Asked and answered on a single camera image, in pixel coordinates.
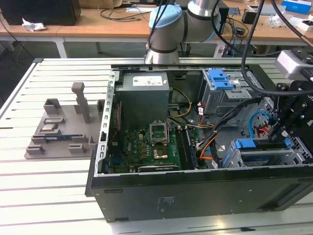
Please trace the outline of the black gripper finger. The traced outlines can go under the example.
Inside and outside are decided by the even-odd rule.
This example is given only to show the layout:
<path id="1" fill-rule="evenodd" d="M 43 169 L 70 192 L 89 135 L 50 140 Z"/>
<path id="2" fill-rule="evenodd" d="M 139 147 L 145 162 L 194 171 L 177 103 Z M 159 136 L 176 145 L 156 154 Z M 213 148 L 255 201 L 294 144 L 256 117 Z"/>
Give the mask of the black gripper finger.
<path id="1" fill-rule="evenodd" d="M 274 116 L 270 118 L 270 140 L 283 140 L 291 132 L 290 105 L 287 96 L 278 95 L 274 99 Z"/>
<path id="2" fill-rule="evenodd" d="M 300 137 L 309 129 L 309 98 L 287 97 L 281 105 L 281 127 L 289 136 Z"/>

